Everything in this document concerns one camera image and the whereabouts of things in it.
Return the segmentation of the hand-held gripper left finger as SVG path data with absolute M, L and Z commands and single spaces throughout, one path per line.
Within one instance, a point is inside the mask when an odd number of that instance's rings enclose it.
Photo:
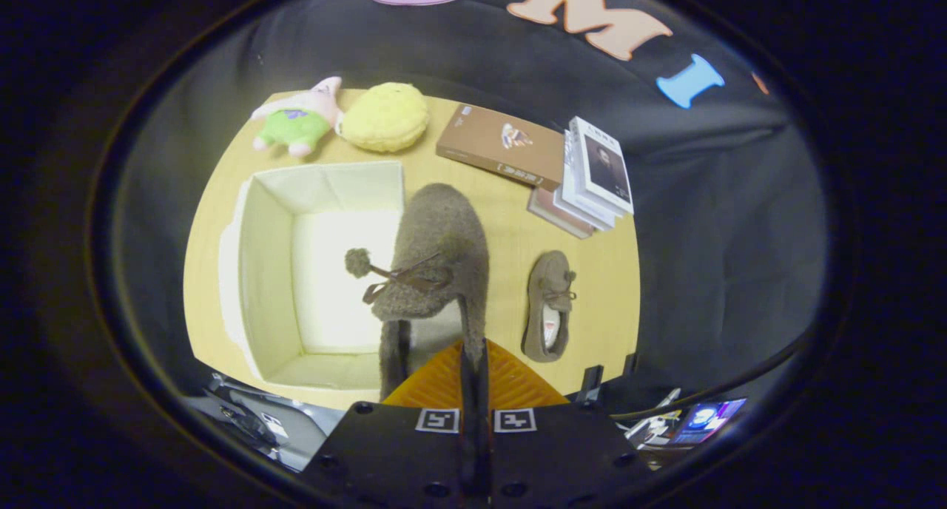
M 474 376 L 462 341 L 385 401 L 353 404 L 299 476 L 335 508 L 467 508 Z

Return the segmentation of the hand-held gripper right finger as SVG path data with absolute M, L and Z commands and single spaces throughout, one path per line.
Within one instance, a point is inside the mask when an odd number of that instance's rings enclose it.
M 493 341 L 484 361 L 488 506 L 612 507 L 650 481 L 646 459 L 599 405 L 569 401 Z

